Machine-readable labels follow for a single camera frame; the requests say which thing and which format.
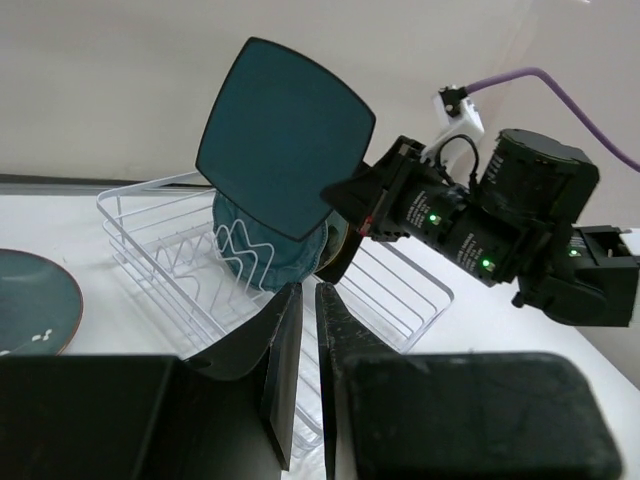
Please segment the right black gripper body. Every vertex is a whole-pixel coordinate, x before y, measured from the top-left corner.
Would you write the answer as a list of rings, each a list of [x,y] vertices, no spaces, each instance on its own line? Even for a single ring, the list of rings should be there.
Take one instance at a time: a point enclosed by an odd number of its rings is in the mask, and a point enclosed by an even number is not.
[[[365,213],[357,231],[376,242],[413,236],[436,243],[439,228],[428,221],[428,204],[440,187],[440,175],[421,161],[424,145],[399,136],[383,157],[363,173]]]

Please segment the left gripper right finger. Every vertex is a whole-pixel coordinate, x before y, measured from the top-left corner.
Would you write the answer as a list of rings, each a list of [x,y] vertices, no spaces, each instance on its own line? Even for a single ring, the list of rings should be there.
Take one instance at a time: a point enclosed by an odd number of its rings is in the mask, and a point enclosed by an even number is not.
[[[347,364],[363,356],[395,355],[388,343],[355,316],[331,283],[315,287],[324,458],[328,479],[357,479]]]

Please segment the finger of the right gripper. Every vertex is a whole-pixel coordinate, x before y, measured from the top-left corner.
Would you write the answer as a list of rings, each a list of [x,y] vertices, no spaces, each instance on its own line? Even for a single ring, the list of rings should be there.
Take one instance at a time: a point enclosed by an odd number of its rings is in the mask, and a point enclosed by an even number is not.
[[[320,197],[360,235],[381,235],[384,167],[361,164],[351,177],[323,188]]]

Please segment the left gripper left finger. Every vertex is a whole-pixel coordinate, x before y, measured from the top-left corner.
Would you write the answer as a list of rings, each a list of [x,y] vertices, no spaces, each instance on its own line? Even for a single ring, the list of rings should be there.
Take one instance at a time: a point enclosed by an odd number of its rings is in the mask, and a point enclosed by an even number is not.
[[[302,286],[289,283],[251,319],[189,359],[213,382],[202,414],[203,467],[289,468],[302,330]]]

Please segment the square black amber plate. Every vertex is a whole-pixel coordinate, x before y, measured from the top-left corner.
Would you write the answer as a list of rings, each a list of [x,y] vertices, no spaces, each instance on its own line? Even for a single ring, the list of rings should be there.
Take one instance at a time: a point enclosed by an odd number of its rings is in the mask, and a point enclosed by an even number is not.
[[[351,226],[349,224],[349,237],[348,237],[348,240],[346,242],[345,249],[343,250],[343,252],[345,253],[346,270],[344,271],[343,274],[341,274],[339,276],[339,278],[335,282],[325,281],[324,279],[320,278],[319,276],[317,276],[317,277],[319,279],[321,279],[323,282],[329,282],[329,283],[332,283],[332,284],[339,283],[340,280],[342,279],[342,277],[344,276],[344,274],[346,273],[347,269],[351,265],[356,253],[358,252],[358,249],[359,249],[359,247],[361,245],[362,240],[363,240],[363,237],[361,236],[361,234],[353,226]]]

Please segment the scalloped teal plate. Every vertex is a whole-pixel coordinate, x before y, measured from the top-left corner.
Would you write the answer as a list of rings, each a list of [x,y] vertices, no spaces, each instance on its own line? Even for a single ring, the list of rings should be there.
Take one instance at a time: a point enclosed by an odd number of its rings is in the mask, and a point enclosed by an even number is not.
[[[233,276],[250,287],[279,291],[316,272],[329,238],[323,224],[302,241],[294,241],[256,222],[220,193],[212,203],[217,252]]]

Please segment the square teal plate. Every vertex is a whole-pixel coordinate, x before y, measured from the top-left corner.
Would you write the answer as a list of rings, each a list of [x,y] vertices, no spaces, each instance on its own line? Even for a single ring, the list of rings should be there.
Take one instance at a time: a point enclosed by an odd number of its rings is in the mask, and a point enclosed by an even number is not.
[[[250,218],[299,241],[329,215],[321,191],[356,172],[375,124],[334,73],[251,37],[217,94],[195,167]]]

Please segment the round dark teal plate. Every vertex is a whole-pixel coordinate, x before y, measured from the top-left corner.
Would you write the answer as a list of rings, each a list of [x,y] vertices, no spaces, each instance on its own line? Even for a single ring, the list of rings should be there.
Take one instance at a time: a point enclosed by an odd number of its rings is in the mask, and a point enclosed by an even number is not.
[[[58,355],[84,312],[74,277],[42,256],[1,250],[1,355]]]

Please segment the light green floral plate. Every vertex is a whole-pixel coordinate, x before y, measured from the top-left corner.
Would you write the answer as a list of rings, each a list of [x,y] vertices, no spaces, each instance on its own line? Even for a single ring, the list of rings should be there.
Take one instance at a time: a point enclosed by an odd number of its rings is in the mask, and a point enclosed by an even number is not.
[[[337,212],[332,212],[325,221],[327,240],[314,272],[325,281],[335,282],[346,270],[345,249],[349,237],[349,224]]]

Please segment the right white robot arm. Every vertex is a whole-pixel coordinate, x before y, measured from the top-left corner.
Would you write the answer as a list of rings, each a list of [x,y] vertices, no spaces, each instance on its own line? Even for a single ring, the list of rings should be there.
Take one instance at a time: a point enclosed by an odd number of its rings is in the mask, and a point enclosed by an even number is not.
[[[516,283],[530,306],[575,327],[627,328],[637,315],[639,257],[612,226],[577,220],[599,181],[578,148],[505,129],[466,184],[444,164],[451,133],[426,147],[400,137],[375,165],[322,190],[322,199],[376,242],[412,237],[487,286]]]

